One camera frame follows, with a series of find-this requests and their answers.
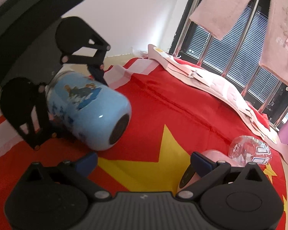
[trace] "red flag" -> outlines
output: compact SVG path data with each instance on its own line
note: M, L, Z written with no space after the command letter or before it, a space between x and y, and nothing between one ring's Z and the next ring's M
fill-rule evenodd
M112 67L105 74L109 86L130 101L130 124L117 144L99 152L91 180L109 190L175 192L193 151L215 149L228 154L231 141L254 136L228 105L212 95L183 84L152 60L132 59L125 68ZM51 139L37 152L24 142L0 158L0 229L8 224L4 202L19 177L33 161L55 166L76 160L89 150L79 142ZM270 163L273 185L286 198L286 182L278 152ZM278 229L285 229L285 214Z

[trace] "metal railing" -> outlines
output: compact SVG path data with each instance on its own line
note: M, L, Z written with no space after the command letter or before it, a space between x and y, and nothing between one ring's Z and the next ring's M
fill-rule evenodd
M188 29L191 25L191 21L190 21L190 16L191 14L194 12L194 10L196 9L196 7L198 6L199 4L199 1L200 0L193 0L193 3L192 3L192 6L191 6L191 9L188 13L188 17L187 17L187 20L185 21L185 24L183 26L183 29L182 29L182 32L181 32L181 35L178 39L178 42L177 42L177 45L174 49L174 53L173 53L173 56L174 57L177 57L178 56L178 53L183 45L183 42L186 38L186 35L187 35L187 32L188 32ZM239 53L239 50L240 48L242 47L242 44L245 40L245 37L247 35L247 32L251 26L251 23L255 17L255 14L256 14L256 11L257 11L257 7L258 7L258 3L259 3L259 0L255 0L254 1L254 4L253 4L253 7L252 7L252 10L251 10L251 13L248 17L248 20L247 20L247 23L242 31L242 34L239 38L239 41L235 47L235 50L233 52L233 54L231 55L230 57L230 60L228 61L226 67L224 68L224 71L223 73L221 74L222 77L226 77L226 75L228 74L229 70L231 69L238 53ZM208 50L209 50L209 47L213 41L214 37L210 34L206 43L205 43L205 46L203 48L203 51L198 59L198 62L197 62L197 65L198 66L201 66L201 64L203 63L207 53L208 53ZM249 88L252 86L254 80L256 79L257 75L259 74L259 71L261 70L261 67L258 65L256 70L254 71L254 73L252 74L251 78L249 79L249 81L246 83L244 89L242 90L241 92L241 95L244 97ZM269 103L271 102L271 100L273 99L273 97L275 96L277 90L280 88L282 82L281 81L278 81L277 84L275 85L275 87L272 89L272 91L270 92L270 94L268 95L268 97L266 98L266 100L263 102L263 104L261 105L261 107L258 109L258 112L259 113L262 113L263 110L269 105ZM288 106L286 107L286 109L284 110L284 112L281 114L281 116L278 118L278 120L276 121L276 123L273 124L274 127L277 127L278 124L281 122L281 120L285 117L285 115L288 113Z

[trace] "pink fabric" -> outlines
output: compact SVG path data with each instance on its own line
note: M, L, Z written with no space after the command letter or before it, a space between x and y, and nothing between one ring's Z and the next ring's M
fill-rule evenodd
M199 68L199 69L204 69L204 68L202 68L202 67L200 67L200 66L198 66L198 65L192 64L192 63L190 63L189 61L182 60L182 59L180 59L180 58L175 58L175 60L176 60L179 64L181 64L181 65L189 65L189 66L192 66L192 67L197 67L197 68Z
M190 20L218 40L232 29L250 0L202 0Z
M288 85L288 0L271 0L259 65Z
M277 134L270 132L258 121L253 110L249 108L233 84L231 84L225 78L217 74L210 73L206 70L200 70L199 72L198 69L197 71L202 77L204 77L204 79L208 80L207 83L210 83L210 85L199 82L195 78L186 77L177 67L174 67L160 55L159 51L156 51L154 48L154 45L148 45L149 59L158 61L169 74L181 80L183 83L205 91L228 104L238 113L242 121L252 131L252 133L261 137L261 139L265 141L272 149L278 151L282 155L284 161L288 164L288 145L282 144Z
M246 103L247 103L247 105L249 106L249 108L251 108L251 109L253 110L253 112L255 113L258 121L259 121L264 127L266 127L268 130L270 130L270 125L269 125L268 116L267 116L266 114L264 114L264 113L260 114L260 113L256 110L256 108L254 108L254 106L253 106L250 102L246 101Z

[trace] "blue insulated cup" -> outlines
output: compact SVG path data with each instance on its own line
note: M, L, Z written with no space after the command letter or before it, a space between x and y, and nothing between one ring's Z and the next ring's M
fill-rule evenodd
M48 85L48 110L92 150L107 150L131 117L128 99L81 73L59 73Z

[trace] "pink towel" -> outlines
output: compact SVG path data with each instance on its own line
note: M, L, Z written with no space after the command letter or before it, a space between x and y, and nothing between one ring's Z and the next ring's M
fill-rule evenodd
M202 0L190 20L218 40L232 29L250 0Z
M288 85L288 0L271 0L259 65Z

